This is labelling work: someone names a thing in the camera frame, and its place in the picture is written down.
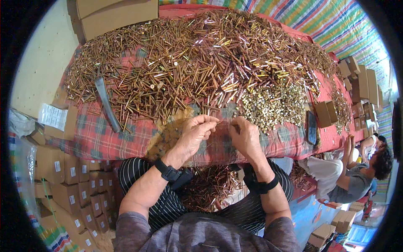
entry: gray shirt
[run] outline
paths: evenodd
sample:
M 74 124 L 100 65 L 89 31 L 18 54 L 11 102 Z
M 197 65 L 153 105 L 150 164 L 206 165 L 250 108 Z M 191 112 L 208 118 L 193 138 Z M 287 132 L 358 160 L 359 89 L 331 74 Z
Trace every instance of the gray shirt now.
M 344 190 L 338 185 L 328 193 L 329 200 L 337 203 L 350 203 L 364 197 L 371 186 L 372 180 L 360 172 L 362 168 L 369 165 L 357 164 L 350 170 L 346 170 L 346 176 L 350 177 L 349 190 Z
M 292 221 L 280 217 L 259 237 L 224 218 L 187 213 L 155 233 L 137 212 L 119 216 L 114 249 L 117 251 L 300 251 Z

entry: wrist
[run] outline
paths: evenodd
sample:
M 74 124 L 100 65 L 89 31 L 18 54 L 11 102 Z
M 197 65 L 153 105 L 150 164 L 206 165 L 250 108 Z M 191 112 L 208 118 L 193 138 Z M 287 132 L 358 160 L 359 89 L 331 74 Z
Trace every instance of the wrist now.
M 187 160 L 187 158 L 185 158 L 186 157 L 183 152 L 181 152 L 176 146 L 174 146 L 161 158 L 161 161 L 166 166 L 172 166 L 174 169 L 178 170 Z

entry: striped pants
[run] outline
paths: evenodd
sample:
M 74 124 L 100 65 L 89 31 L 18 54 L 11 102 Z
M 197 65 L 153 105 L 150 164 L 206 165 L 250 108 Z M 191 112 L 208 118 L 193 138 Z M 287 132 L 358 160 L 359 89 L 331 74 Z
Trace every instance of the striped pants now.
M 279 179 L 279 183 L 284 190 L 288 202 L 293 196 L 294 187 L 288 175 L 278 165 L 268 159 L 269 164 Z M 129 158 L 123 161 L 119 167 L 118 176 L 120 186 L 126 195 L 133 183 L 139 179 L 152 164 L 141 158 Z M 167 185 L 161 193 L 158 201 L 149 210 L 148 223 L 153 232 L 161 227 L 174 222 L 180 216 L 190 212 L 182 205 L 179 196 Z M 260 196 L 250 192 L 241 201 L 232 204 L 221 211 L 210 213 L 229 219 L 231 223 L 242 227 L 252 233 L 257 233 L 265 226 L 265 212 L 262 208 Z

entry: curly hair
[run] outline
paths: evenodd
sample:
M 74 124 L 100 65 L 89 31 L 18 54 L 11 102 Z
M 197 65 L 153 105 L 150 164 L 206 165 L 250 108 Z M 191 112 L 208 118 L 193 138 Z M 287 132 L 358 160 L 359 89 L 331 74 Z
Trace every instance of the curly hair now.
M 375 170 L 375 177 L 379 180 L 386 179 L 392 171 L 392 154 L 387 144 L 382 144 L 375 153 L 376 159 L 372 166 Z

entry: black wrist strap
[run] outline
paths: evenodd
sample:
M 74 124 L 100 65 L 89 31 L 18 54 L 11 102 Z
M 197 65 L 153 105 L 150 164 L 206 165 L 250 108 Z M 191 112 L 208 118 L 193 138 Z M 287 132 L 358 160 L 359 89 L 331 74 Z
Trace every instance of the black wrist strap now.
M 172 166 L 166 166 L 160 158 L 154 162 L 154 165 L 161 172 L 161 177 L 170 183 L 174 183 L 180 176 L 177 170 Z
M 245 177 L 243 178 L 243 181 L 251 192 L 266 194 L 278 184 L 278 177 L 276 175 L 274 175 L 274 179 L 270 183 L 258 182 L 252 166 L 245 168 L 244 172 Z

